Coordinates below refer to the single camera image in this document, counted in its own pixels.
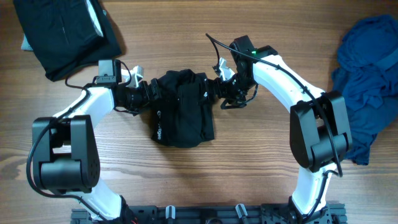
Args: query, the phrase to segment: black shorts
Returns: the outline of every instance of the black shorts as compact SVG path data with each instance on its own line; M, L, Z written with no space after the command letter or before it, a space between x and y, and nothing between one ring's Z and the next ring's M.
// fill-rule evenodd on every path
M121 54L97 0L14 0L14 5L26 39L51 81L77 66Z

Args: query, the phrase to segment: tan background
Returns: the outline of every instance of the tan background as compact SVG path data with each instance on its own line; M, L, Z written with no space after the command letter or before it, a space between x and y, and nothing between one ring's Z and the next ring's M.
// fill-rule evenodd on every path
M22 29L10 1L0 4L0 223L68 223L72 200L35 194L25 162L31 125L66 108L80 92L52 83L33 53L20 50ZM382 13L398 16L397 1L106 1L131 68L145 80L167 70L191 68L215 78L216 55L208 32L229 44L250 36L256 47L271 45L304 79L330 90L336 50L356 21ZM220 54L231 62L230 54ZM87 68L71 83L97 74ZM263 87L243 110L213 115L216 139L193 149L167 148L150 140L149 115L112 112L95 129L101 176L130 205L259 205L284 203L294 191L299 165L289 148L289 114ZM371 164L343 163L329 201L345 203L349 223L398 220L398 123L372 147Z

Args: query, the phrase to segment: dark blue fabric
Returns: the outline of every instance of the dark blue fabric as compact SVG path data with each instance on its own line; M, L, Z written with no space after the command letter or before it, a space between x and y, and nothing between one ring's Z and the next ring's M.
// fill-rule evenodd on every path
M346 102L353 148L346 154L369 164L377 134L398 115L398 23L389 15L359 21L338 49L341 68L332 73L333 89Z

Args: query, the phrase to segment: black garment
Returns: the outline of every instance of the black garment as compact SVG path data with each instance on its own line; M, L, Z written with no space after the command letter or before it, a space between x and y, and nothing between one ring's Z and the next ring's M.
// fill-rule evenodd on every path
M121 54L98 1L90 0L103 37L96 32L85 1L14 0L26 39L53 82L77 66Z
M205 73L168 71L157 80L161 99L152 104L152 140L165 146L195 147L214 139L211 103L204 97Z

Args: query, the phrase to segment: brown surface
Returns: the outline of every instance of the brown surface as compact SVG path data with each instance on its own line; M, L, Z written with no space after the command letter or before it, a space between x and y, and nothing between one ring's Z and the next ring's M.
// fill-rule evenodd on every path
M72 200L35 194L25 180L31 124L64 109L80 94L52 83L30 52L20 50L22 29L10 1L0 4L0 223L68 223ZM397 16L396 1L136 1L104 3L118 25L131 68L146 80L167 70L191 68L215 78L216 55L205 33L224 43L249 35L269 44L290 68L323 89L338 66L342 35L359 19ZM231 61L229 53L221 55ZM84 69L72 83L96 75ZM299 165L289 148L289 114L264 88L244 110L214 107L216 139L193 149L166 148L150 140L148 114L112 112L95 129L101 176L130 205L247 205L287 202ZM398 123L373 145L371 165L343 163L327 200L345 203L350 223L398 220Z

